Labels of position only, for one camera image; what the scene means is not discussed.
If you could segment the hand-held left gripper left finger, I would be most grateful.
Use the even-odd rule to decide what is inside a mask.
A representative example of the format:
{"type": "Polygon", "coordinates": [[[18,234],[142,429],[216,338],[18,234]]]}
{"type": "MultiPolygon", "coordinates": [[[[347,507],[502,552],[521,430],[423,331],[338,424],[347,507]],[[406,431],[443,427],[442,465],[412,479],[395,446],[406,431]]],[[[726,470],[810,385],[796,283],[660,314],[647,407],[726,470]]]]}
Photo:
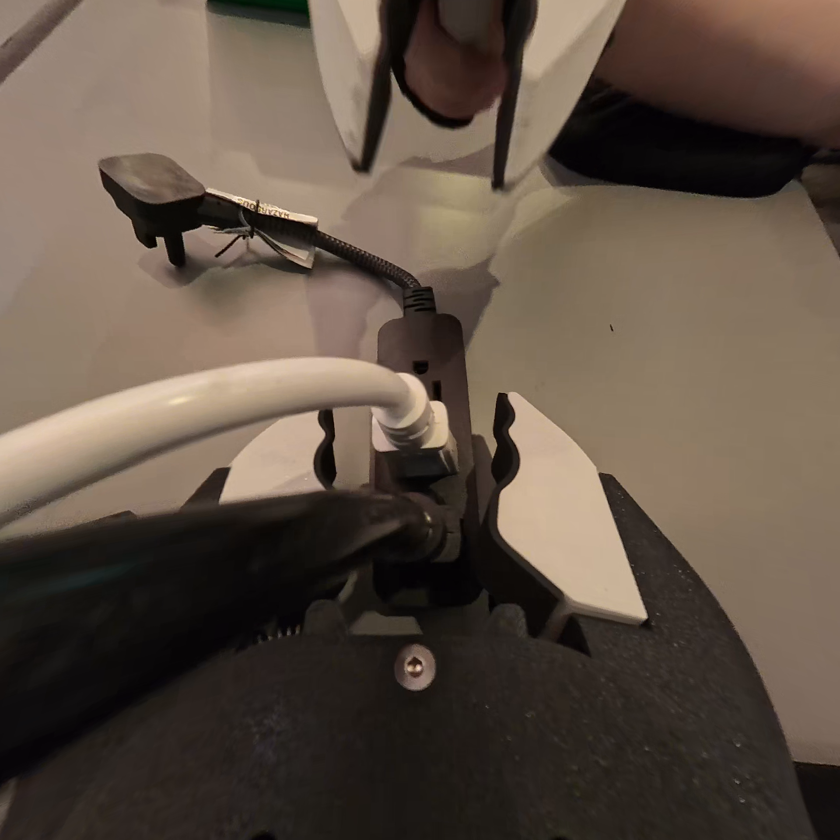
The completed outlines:
{"type": "Polygon", "coordinates": [[[234,458],[222,504],[329,490],[337,476],[332,410],[278,419],[234,458]]]}

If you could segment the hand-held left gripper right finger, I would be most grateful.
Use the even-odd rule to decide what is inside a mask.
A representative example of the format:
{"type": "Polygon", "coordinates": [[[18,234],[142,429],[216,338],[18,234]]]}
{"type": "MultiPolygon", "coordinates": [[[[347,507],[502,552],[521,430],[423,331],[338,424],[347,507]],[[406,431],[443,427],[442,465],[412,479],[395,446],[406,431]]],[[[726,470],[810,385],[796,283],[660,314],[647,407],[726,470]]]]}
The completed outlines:
{"type": "Polygon", "coordinates": [[[639,628],[648,612],[598,469],[522,395],[501,392],[482,520],[482,585],[516,606],[531,637],[559,640],[572,618],[639,628]]]}

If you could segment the person's right hand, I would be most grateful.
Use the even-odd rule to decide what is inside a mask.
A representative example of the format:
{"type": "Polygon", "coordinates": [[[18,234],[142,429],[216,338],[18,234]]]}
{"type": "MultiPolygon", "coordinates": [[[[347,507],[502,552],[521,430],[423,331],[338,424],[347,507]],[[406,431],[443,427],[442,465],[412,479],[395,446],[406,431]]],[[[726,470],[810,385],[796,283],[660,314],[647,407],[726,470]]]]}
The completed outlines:
{"type": "Polygon", "coordinates": [[[421,2],[416,21],[395,70],[406,98],[429,119],[469,123],[489,110],[508,85],[503,2],[494,2],[493,20],[483,46],[462,45],[443,29],[437,2],[421,2]]]}

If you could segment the green plastic bin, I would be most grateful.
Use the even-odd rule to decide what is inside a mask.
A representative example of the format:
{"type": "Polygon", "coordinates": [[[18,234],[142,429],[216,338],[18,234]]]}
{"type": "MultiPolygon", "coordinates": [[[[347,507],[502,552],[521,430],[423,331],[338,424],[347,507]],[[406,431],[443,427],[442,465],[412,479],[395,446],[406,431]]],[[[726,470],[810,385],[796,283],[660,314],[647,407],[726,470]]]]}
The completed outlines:
{"type": "Polygon", "coordinates": [[[206,6],[214,14],[310,27],[307,1],[206,1],[206,6]]]}

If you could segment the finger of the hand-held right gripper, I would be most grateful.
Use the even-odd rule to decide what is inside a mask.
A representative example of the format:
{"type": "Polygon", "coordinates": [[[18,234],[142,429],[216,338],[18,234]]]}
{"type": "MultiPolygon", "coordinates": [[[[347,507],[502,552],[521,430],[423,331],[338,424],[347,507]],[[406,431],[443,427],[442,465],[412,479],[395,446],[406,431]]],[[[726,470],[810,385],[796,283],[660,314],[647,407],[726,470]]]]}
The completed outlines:
{"type": "Polygon", "coordinates": [[[624,1],[504,2],[507,84],[497,109],[492,188],[540,163],[578,102],[624,1]]]}
{"type": "Polygon", "coordinates": [[[392,100],[392,68],[411,24],[410,2],[310,1],[322,86],[355,172],[375,163],[392,100]]]}

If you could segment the person's right forearm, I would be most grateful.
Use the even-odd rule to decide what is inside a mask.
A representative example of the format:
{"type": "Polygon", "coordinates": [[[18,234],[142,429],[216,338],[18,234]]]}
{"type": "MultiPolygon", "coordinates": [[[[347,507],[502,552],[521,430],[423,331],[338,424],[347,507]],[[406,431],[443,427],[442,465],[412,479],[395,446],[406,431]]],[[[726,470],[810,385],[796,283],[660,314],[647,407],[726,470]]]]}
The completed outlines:
{"type": "Polygon", "coordinates": [[[595,77],[667,112],[836,150],[839,2],[626,2],[595,77]]]}

